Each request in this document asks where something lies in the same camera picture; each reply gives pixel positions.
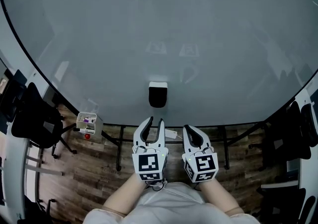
wooden floor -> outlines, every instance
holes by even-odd
[[[59,108],[69,125],[76,117],[64,106]],[[235,137],[252,125],[227,127],[227,136]],[[124,130],[125,139],[132,139],[135,128]],[[216,128],[202,129],[210,139],[220,138]],[[119,137],[120,127],[104,126],[104,131],[112,137]],[[248,149],[251,143],[260,143],[264,137],[263,130],[257,130],[248,137],[229,147],[230,169],[225,170],[223,143],[213,143],[218,153],[219,172],[217,179],[238,200],[247,213],[255,212],[260,207],[262,197],[256,192],[260,184],[274,182],[274,178],[283,172],[282,167],[276,166],[259,172],[262,166],[262,155],[259,149]],[[120,163],[122,169],[116,171],[117,146],[104,138],[87,141],[78,132],[71,131],[66,135],[71,148],[78,151],[71,154],[63,145],[58,145],[56,153],[60,158],[54,160],[50,149],[43,152],[45,164],[50,168],[64,172],[64,176],[41,174],[39,178],[39,198],[44,202],[54,198],[57,203],[51,205],[53,217],[69,220],[72,223],[82,223],[85,215],[94,208],[100,208],[105,200],[120,187],[134,172],[132,162],[132,143],[122,144]],[[183,170],[181,155],[182,144],[168,144],[168,161],[165,177],[169,182],[181,181],[189,184],[189,179]]]

white shirt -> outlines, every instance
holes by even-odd
[[[94,209],[83,224],[259,224],[248,214],[231,217],[205,203],[198,191],[183,183],[168,183],[156,192],[144,191],[136,207],[126,216]]]

sleeve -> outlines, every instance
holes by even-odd
[[[230,218],[233,224],[259,224],[259,221],[249,214],[235,214]]]
[[[123,217],[118,214],[102,209],[94,209],[86,215],[83,224],[118,224],[122,220]]]

forearm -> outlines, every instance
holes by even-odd
[[[145,189],[145,182],[133,174],[115,193],[104,203],[104,207],[115,213],[127,215]]]
[[[201,182],[199,188],[209,203],[215,205],[227,215],[244,213],[235,198],[216,179]]]

